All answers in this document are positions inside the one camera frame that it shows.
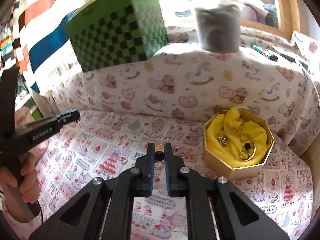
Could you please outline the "person's left hand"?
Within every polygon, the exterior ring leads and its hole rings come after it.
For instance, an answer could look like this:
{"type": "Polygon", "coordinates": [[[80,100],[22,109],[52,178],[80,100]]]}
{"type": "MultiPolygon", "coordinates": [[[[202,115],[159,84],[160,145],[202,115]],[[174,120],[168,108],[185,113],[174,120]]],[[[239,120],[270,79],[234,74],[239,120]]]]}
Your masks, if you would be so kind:
{"type": "MultiPolygon", "coordinates": [[[[27,107],[22,107],[15,112],[16,126],[33,122],[33,120],[30,110],[27,107]]],[[[28,157],[20,170],[21,175],[24,176],[24,181],[19,186],[19,191],[22,194],[22,201],[24,203],[35,203],[40,195],[35,163],[35,155],[29,152],[28,157]]],[[[6,167],[3,167],[1,168],[1,188],[4,193],[4,201],[7,206],[7,210],[18,222],[27,223],[27,217],[23,214],[17,200],[9,191],[9,187],[17,187],[17,181],[12,173],[6,167]]]]}

